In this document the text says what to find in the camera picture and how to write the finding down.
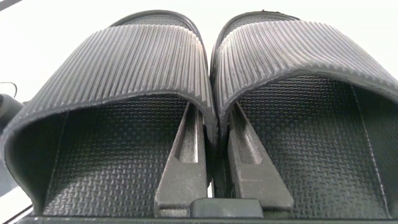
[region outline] white background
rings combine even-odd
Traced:
[[[398,2],[388,1],[115,1],[23,0],[0,12],[0,82],[31,99],[70,53],[91,33],[129,14],[167,9],[199,28],[208,55],[232,17],[249,11],[280,11],[338,28],[398,77]],[[13,89],[0,85],[0,91]]]

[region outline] textured footbed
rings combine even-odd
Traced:
[[[351,85],[297,77],[239,103],[295,200],[293,217],[388,218]]]
[[[153,217],[186,105],[177,97],[147,96],[69,112],[43,214]]]

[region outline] slide sandal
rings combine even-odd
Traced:
[[[184,217],[207,197],[218,130],[197,30],[169,11],[131,20],[87,38],[4,130],[36,216]]]
[[[398,81],[335,28],[268,14],[229,22],[211,61],[233,197],[265,217],[397,218]]]

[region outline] black slide sandal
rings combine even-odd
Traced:
[[[215,146],[217,134],[198,37],[178,25],[133,24],[87,38],[1,146],[35,215],[186,217],[207,196],[205,142]]]
[[[324,24],[268,20],[220,38],[211,80],[236,197],[260,199],[264,216],[397,218],[397,80]]]

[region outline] ribbed texture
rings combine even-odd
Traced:
[[[216,144],[217,123],[203,47],[179,26],[110,27],[87,38],[11,121],[10,136],[34,120],[138,95],[177,94],[203,113]]]
[[[123,25],[127,24],[157,24],[157,25],[175,25],[184,27],[189,29],[189,26],[185,22],[182,22],[180,19],[177,19],[175,16],[170,15],[150,15],[144,16],[137,19],[133,19],[132,21],[128,21]]]
[[[244,15],[245,14],[241,15],[241,18],[236,19],[232,24],[228,26],[226,32],[223,34],[223,39],[236,28],[244,26],[246,24],[267,21],[289,21],[297,19],[279,12],[249,12],[248,15]]]
[[[335,28],[313,22],[274,21],[241,26],[217,51],[215,97],[223,137],[229,106],[246,90],[299,71],[323,72],[397,98],[398,81]]]

